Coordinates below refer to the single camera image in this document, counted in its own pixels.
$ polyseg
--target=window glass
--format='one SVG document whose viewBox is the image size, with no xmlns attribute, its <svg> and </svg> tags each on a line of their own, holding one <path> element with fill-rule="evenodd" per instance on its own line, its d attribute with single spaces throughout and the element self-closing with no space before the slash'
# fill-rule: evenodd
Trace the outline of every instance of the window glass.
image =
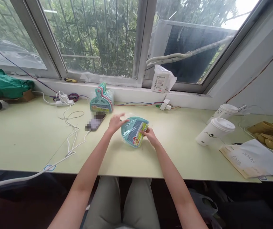
<svg viewBox="0 0 273 229">
<path fill-rule="evenodd" d="M 0 0 L 0 51 L 20 67 L 46 70 L 9 0 Z M 0 65 L 14 66 L 1 55 Z"/>
<path fill-rule="evenodd" d="M 69 71 L 133 78 L 138 0 L 40 0 Z"/>
<path fill-rule="evenodd" d="M 158 0 L 145 78 L 152 79 L 154 64 L 160 64 L 177 82 L 202 84 L 257 2 Z M 180 53 L 186 55 L 150 60 Z"/>
</svg>

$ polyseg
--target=cup lid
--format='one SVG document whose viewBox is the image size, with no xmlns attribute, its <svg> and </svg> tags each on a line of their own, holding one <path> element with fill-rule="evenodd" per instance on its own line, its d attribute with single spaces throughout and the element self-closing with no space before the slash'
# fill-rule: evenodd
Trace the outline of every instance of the cup lid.
<svg viewBox="0 0 273 229">
<path fill-rule="evenodd" d="M 230 121 L 223 118 L 214 118 L 211 120 L 211 123 L 220 130 L 225 132 L 233 132 L 235 130 L 235 125 Z"/>
<path fill-rule="evenodd" d="M 232 112 L 232 113 L 237 113 L 238 112 L 238 108 L 233 106 L 233 105 L 230 105 L 230 104 L 222 104 L 220 106 L 222 109 L 226 110 L 226 111 L 229 111 L 229 112 Z"/>
</svg>

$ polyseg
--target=hand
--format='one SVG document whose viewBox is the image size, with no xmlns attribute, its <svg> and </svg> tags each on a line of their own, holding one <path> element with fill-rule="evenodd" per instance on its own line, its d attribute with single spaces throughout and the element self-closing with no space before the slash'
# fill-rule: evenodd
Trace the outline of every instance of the hand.
<svg viewBox="0 0 273 229">
<path fill-rule="evenodd" d="M 119 115 L 114 115 L 110 120 L 109 127 L 108 127 L 107 131 L 114 134 L 124 123 L 130 121 L 129 119 L 121 121 L 120 117 L 122 117 L 124 115 L 125 115 L 125 113 L 122 113 Z"/>
<path fill-rule="evenodd" d="M 148 140 L 150 141 L 151 145 L 153 145 L 153 147 L 156 147 L 157 145 L 159 145 L 159 140 L 156 138 L 153 129 L 149 128 L 146 130 L 146 132 L 144 131 L 140 131 L 141 134 L 143 134 L 144 136 L 146 136 L 148 138 Z"/>
</svg>

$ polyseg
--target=gray pants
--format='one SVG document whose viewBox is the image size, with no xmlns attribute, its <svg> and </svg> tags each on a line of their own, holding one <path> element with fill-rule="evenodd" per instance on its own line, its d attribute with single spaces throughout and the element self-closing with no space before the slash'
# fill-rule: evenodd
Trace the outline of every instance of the gray pants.
<svg viewBox="0 0 273 229">
<path fill-rule="evenodd" d="M 150 184 L 151 179 L 133 178 L 122 222 L 118 178 L 102 176 L 83 229 L 110 229 L 122 223 L 135 229 L 160 229 Z"/>
</svg>

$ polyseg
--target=white paper cup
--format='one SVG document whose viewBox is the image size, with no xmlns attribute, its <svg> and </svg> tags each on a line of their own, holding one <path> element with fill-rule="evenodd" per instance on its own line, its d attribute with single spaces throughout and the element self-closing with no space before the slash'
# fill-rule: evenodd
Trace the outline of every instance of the white paper cup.
<svg viewBox="0 0 273 229">
<path fill-rule="evenodd" d="M 208 125 L 213 118 L 228 119 L 229 117 L 231 117 L 232 115 L 235 115 L 237 113 L 238 113 L 237 107 L 227 104 L 227 103 L 222 104 L 218 108 L 218 110 L 213 114 L 213 116 L 211 116 L 211 118 L 206 122 L 206 124 Z"/>
<path fill-rule="evenodd" d="M 223 118 L 214 118 L 207 127 L 196 137 L 196 142 L 202 146 L 207 146 L 216 138 L 225 136 L 235 130 L 235 125 Z"/>
</svg>

